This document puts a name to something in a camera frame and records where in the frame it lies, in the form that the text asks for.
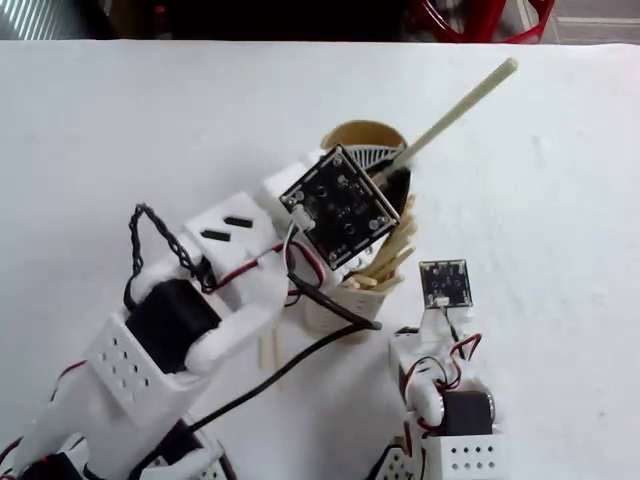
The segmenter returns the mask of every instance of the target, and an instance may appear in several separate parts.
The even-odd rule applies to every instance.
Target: robotic arm
[[[274,182],[266,185],[273,187]],[[334,201],[325,202],[323,210],[318,200],[328,191]],[[328,280],[327,287],[335,285],[350,265],[366,265],[371,253],[363,250],[397,223],[398,215],[384,195],[337,147],[278,200],[280,210],[267,213],[251,196],[239,193],[188,220],[177,238],[148,207],[136,209],[130,223],[134,272],[125,290],[128,308],[110,315],[87,349],[83,365],[65,376],[28,427],[16,450],[12,475],[24,480],[42,475],[176,479],[200,478],[214,468],[231,478],[228,465],[223,468],[221,447],[208,445],[194,433],[262,391],[275,376],[208,418],[190,426],[182,419],[222,362],[255,341],[279,317],[292,293],[290,281],[297,287],[294,293],[309,296],[353,325],[312,345],[277,375],[331,341],[380,328],[290,271],[288,246],[302,230],[307,239],[302,240],[306,244],[298,243],[299,249],[306,257],[321,257],[316,274]],[[142,213],[150,216],[177,259],[171,256],[143,270],[137,237]],[[274,227],[278,219],[290,225],[283,240]],[[348,227],[348,238],[336,234],[340,225]],[[85,442],[58,453],[75,433]],[[157,459],[164,462],[162,468],[144,469]]]

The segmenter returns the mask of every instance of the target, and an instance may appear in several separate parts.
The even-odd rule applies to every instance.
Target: white table
[[[121,301],[137,201],[177,228],[343,121],[414,139],[508,55],[519,72],[415,170],[418,253],[383,308],[388,328],[318,353],[208,432],[242,479],[362,478],[400,431],[386,338],[419,321],[415,261],[463,257],[512,478],[637,478],[640,49],[629,46],[1,43],[0,444]],[[150,228],[143,246],[148,261],[166,253]],[[289,356],[310,342],[294,321],[284,331]],[[255,349],[243,352],[195,416],[264,376]]]

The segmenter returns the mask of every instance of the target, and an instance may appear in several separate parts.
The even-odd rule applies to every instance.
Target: small camera board
[[[280,201],[335,270],[398,224],[398,214],[340,145],[320,158]]]
[[[425,308],[471,307],[466,260],[420,262]]]

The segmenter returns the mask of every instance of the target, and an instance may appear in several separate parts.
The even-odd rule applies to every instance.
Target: black cable
[[[418,359],[417,364],[419,365],[421,361],[423,360],[433,360],[436,365],[438,365],[438,367],[440,368],[440,372],[442,372],[442,376],[444,377],[444,381],[441,382],[442,384],[446,385],[449,383],[449,379],[447,378],[447,371],[444,368],[444,365],[442,365],[442,363],[440,362],[440,360],[438,360],[436,357],[432,356],[432,355],[426,355],[424,357],[421,357]],[[423,370],[418,370],[416,373],[422,373],[429,370],[429,367],[424,368]]]
[[[356,332],[359,332],[361,330],[366,330],[367,328],[368,327],[365,326],[365,325],[348,325],[348,326],[346,326],[344,328],[341,328],[340,330],[336,330],[335,332],[327,335],[326,337],[321,338],[317,342],[311,344],[310,346],[308,346],[307,348],[302,350],[300,353],[298,353],[295,357],[293,357],[291,360],[289,360],[282,368],[280,368],[278,371],[276,371],[273,375],[271,375],[269,378],[267,378],[264,382],[262,382],[261,384],[259,384],[256,387],[252,388],[251,390],[249,390],[244,395],[241,395],[240,397],[236,398],[235,400],[232,400],[231,402],[227,403],[223,407],[220,407],[216,411],[214,411],[214,412],[210,413],[209,415],[201,418],[200,420],[198,420],[194,424],[190,425],[187,428],[187,430],[183,430],[180,434],[176,435],[173,439],[170,439],[167,443],[163,442],[164,446],[166,447],[169,444],[169,442],[173,443],[173,442],[179,440],[180,437],[182,437],[182,436],[186,436],[186,435],[189,435],[191,433],[194,433],[194,432],[200,430],[202,427],[204,427],[204,426],[208,425],[209,423],[213,422],[214,420],[216,420],[217,418],[221,417],[225,413],[233,410],[234,408],[239,407],[243,403],[251,400],[252,398],[254,398],[257,395],[259,395],[260,393],[264,392],[267,388],[269,388],[271,385],[273,385],[278,380],[280,380],[283,376],[285,376],[287,373],[289,373],[289,371],[291,371],[296,365],[298,365],[300,362],[302,362],[305,358],[307,358],[311,354],[317,352],[322,347],[325,347],[325,346],[329,345],[330,343],[335,342],[336,340],[339,340],[339,339],[341,339],[343,337],[346,337],[347,335],[351,335],[352,333],[356,333]],[[147,468],[147,466],[150,465],[151,462],[153,462],[158,457],[158,455],[159,455],[159,452],[158,452],[158,450],[156,448],[151,453],[149,453],[146,457],[144,457],[142,459],[142,461],[131,471],[131,473],[129,474],[128,480],[139,480],[140,475],[142,475],[143,470],[145,468]]]
[[[321,307],[324,307],[330,312],[335,313],[336,315],[343,318],[347,322],[353,323],[354,325],[361,325],[367,330],[382,329],[382,325],[380,325],[380,323],[370,322],[366,318],[361,317],[360,315],[357,315],[350,310],[347,310],[342,305],[336,303],[331,298],[329,298],[324,293],[322,293],[320,290],[315,288],[313,285],[302,280],[295,273],[289,272],[288,276],[293,282],[293,284],[298,288],[301,294],[306,295]]]
[[[453,323],[451,323],[451,320],[449,320],[449,315],[447,314],[447,309],[446,308],[442,308],[441,311],[442,311],[442,314],[444,315],[444,318],[447,320],[447,324],[449,325],[449,331],[451,332],[451,337],[453,338],[453,343],[458,343],[460,341],[460,336],[458,335],[458,332],[456,331],[456,328],[453,326]],[[460,358],[462,358],[463,360],[466,360],[465,354],[462,351],[462,348],[460,349]]]
[[[295,304],[297,304],[297,303],[300,301],[300,299],[301,299],[301,298],[302,298],[302,294],[301,294],[301,293],[298,293],[298,294],[296,295],[296,298],[294,298],[293,300],[291,300],[291,301],[290,301],[290,302],[288,302],[288,303],[285,303],[285,304],[284,304],[284,306],[285,306],[285,307],[293,307]]]
[[[158,233],[162,235],[162,237],[167,241],[169,248],[171,251],[178,257],[180,261],[180,265],[191,273],[192,276],[196,277],[198,282],[200,282],[200,287],[203,293],[211,293],[215,290],[216,281],[213,277],[213,273],[211,272],[211,265],[206,259],[203,259],[198,265],[193,263],[191,257],[187,250],[180,244],[176,236],[171,233],[171,231],[167,228],[167,225],[164,221],[156,215],[151,207],[149,207],[145,203],[139,203],[136,205],[136,209],[129,220],[129,230],[131,230],[131,257],[133,261],[132,274],[127,281],[127,284],[124,288],[124,305],[127,307],[129,311],[132,311],[136,308],[136,302],[133,300],[131,296],[131,283],[134,278],[136,278],[140,272],[142,271],[142,267],[144,266],[144,260],[142,259],[142,254],[140,252],[140,233],[138,232],[138,222],[142,215],[146,215],[151,223],[156,227]]]

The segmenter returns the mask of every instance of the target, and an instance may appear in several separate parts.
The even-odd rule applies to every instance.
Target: red chair
[[[413,0],[410,10],[411,22],[431,32],[439,42],[450,43],[489,43],[500,22],[507,0],[466,0],[469,12],[465,20],[464,31],[456,32],[442,18],[435,0]],[[500,43],[538,43],[549,20],[555,0],[528,0],[538,14],[538,24],[533,28],[503,39]]]

